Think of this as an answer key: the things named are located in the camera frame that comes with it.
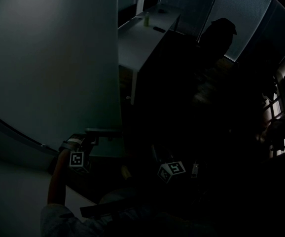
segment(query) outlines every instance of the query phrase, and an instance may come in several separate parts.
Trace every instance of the person's arm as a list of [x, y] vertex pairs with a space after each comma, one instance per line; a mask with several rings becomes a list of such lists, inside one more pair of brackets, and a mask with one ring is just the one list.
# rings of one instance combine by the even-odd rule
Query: person's arm
[[65, 205], [66, 200], [66, 170], [70, 158], [70, 151], [64, 149], [57, 160], [57, 164], [50, 180], [47, 204]]

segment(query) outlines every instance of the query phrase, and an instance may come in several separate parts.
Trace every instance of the white desk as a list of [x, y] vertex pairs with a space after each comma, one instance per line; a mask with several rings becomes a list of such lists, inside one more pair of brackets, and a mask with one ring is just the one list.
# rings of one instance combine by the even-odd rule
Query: white desk
[[[150, 8], [148, 12], [149, 27], [143, 26], [145, 11], [118, 29], [118, 63], [133, 70], [131, 104], [134, 104], [138, 72], [170, 27], [174, 23], [177, 26], [181, 15], [180, 9], [161, 4]], [[154, 30], [155, 26], [166, 32]]]

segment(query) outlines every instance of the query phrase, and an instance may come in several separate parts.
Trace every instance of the bottle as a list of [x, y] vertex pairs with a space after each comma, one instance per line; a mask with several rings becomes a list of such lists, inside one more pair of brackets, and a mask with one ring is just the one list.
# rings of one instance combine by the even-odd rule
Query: bottle
[[149, 12], [146, 13], [146, 15], [144, 16], [144, 22], [143, 22], [143, 26], [149, 26]]

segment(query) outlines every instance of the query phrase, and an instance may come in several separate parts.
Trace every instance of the sleeve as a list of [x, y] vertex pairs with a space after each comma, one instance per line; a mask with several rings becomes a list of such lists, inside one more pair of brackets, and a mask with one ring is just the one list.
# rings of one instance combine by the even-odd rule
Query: sleeve
[[95, 236], [89, 226], [83, 224], [67, 207], [60, 204], [49, 204], [43, 208], [40, 230], [42, 237]]

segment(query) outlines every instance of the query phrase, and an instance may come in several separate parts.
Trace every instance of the desk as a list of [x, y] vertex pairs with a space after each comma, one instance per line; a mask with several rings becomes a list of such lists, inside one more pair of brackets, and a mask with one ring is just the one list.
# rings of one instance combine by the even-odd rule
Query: desk
[[[131, 104], [134, 104], [138, 72], [174, 23], [176, 30], [181, 15], [180, 9], [158, 4], [148, 10], [149, 27], [145, 27], [143, 22], [146, 12], [140, 13], [118, 29], [118, 63], [133, 71]], [[166, 32], [154, 30], [155, 26]]]

